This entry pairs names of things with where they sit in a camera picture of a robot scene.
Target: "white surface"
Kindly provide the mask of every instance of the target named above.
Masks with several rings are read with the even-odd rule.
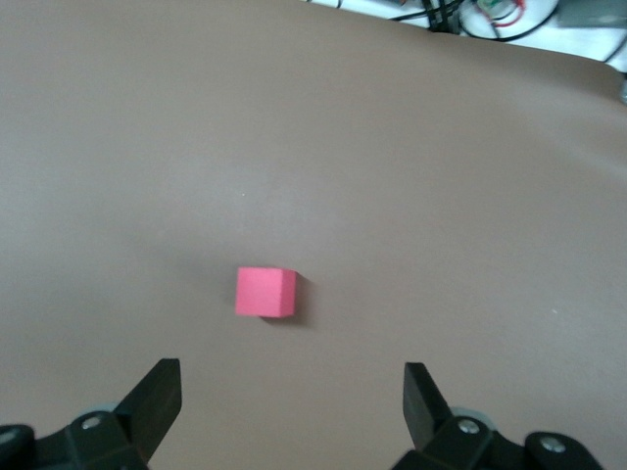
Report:
[[[312,0],[311,3],[337,7],[337,2],[332,0]],[[520,22],[510,27],[500,28],[502,37],[515,36],[534,27],[551,13],[556,3],[556,0],[528,0],[528,9]],[[341,8],[342,10],[384,19],[409,15],[422,10],[420,2],[412,0],[409,0],[403,6],[388,0],[345,0],[342,2]],[[494,37],[494,32],[485,21],[485,18],[478,14],[474,8],[471,8],[467,2],[462,4],[461,11],[464,26],[469,32],[486,38]],[[429,26],[426,18],[408,20],[404,23],[420,27]],[[510,44],[546,49],[603,61],[614,51],[618,43],[625,37],[625,34],[627,34],[627,31],[624,28],[559,27],[557,18],[553,18],[537,31],[524,38],[511,41]],[[618,71],[627,71],[627,47],[623,48],[609,64]]]

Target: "foam block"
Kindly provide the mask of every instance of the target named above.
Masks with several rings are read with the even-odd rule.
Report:
[[[235,313],[282,318],[294,314],[296,271],[279,267],[240,267]]]

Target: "brown paper backdrop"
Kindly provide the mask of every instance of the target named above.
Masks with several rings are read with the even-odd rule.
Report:
[[[627,461],[627,109],[601,64],[298,1],[7,1],[0,419],[180,357],[156,470],[385,469],[403,363]],[[239,265],[299,317],[233,314]]]

